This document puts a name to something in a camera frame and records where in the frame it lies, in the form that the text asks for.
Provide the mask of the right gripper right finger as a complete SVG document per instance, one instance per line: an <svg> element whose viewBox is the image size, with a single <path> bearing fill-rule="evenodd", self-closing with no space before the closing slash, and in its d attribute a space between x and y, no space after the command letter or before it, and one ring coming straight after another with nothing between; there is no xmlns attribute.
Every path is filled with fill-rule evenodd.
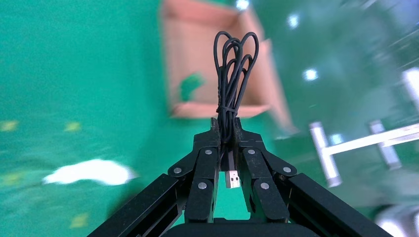
<svg viewBox="0 0 419 237"><path fill-rule="evenodd" d="M288 162L261 135L233 120L234 155L259 234L278 237L386 237L388 233Z"/></svg>

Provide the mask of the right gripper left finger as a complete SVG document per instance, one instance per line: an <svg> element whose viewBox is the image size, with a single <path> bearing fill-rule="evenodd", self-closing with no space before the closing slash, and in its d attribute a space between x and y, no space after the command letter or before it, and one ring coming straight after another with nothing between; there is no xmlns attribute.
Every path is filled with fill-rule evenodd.
<svg viewBox="0 0 419 237"><path fill-rule="evenodd" d="M91 237L168 237L185 222L211 223L219 173L220 133L215 118L209 131L196 134L193 149L110 218Z"/></svg>

